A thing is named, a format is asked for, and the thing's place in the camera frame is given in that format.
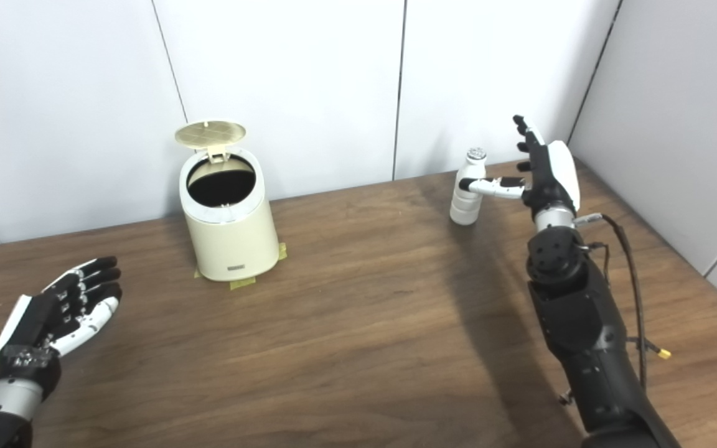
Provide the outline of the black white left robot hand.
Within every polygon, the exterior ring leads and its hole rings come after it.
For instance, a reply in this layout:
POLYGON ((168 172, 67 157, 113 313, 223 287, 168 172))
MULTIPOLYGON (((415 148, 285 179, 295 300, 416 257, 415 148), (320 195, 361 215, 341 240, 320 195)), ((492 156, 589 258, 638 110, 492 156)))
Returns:
POLYGON ((117 257, 71 267, 37 294, 20 295, 0 332, 0 380, 40 386, 42 400, 62 377, 60 360, 94 337, 122 298, 117 257))

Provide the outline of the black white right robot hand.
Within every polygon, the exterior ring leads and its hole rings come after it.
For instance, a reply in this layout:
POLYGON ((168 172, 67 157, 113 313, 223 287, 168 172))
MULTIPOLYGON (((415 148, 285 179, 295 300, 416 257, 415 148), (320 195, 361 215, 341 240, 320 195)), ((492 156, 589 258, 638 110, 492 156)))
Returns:
POLYGON ((581 206, 581 192, 574 157, 565 142, 545 142, 535 125, 525 116, 512 117, 522 140, 517 148, 527 156, 519 162, 519 171, 529 179, 516 176, 487 176, 486 152, 472 148, 454 181, 450 218, 461 226, 478 219, 484 197, 519 200, 535 220, 563 219, 571 226, 581 206))

